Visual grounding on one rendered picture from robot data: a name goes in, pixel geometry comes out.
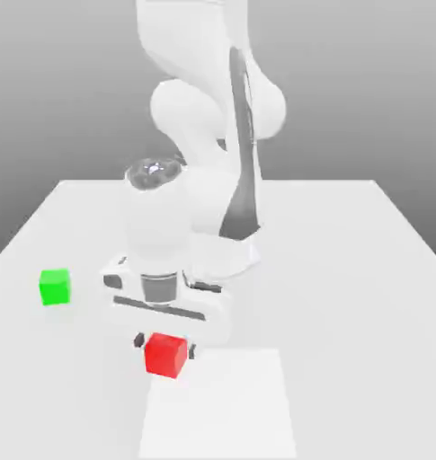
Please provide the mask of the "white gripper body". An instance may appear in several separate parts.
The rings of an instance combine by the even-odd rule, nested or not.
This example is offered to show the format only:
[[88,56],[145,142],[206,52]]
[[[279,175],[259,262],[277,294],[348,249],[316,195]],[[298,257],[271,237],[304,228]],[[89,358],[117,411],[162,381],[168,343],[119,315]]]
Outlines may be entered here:
[[166,305],[115,296],[109,317],[131,332],[160,332],[206,347],[228,341],[231,306],[232,297],[225,292],[188,292]]

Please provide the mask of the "small red cube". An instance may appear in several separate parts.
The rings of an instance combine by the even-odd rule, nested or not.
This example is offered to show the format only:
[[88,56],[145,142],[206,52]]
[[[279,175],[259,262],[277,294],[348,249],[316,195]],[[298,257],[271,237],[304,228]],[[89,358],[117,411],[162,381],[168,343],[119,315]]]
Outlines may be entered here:
[[175,379],[188,358],[188,343],[162,333],[153,333],[144,348],[145,367],[150,374]]

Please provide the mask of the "small green cube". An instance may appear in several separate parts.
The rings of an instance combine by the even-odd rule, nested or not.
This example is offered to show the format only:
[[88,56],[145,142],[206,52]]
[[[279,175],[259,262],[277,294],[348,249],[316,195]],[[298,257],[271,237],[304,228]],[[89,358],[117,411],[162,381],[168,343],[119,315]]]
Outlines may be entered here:
[[43,305],[69,304],[71,281],[68,269],[43,270],[40,273],[39,289]]

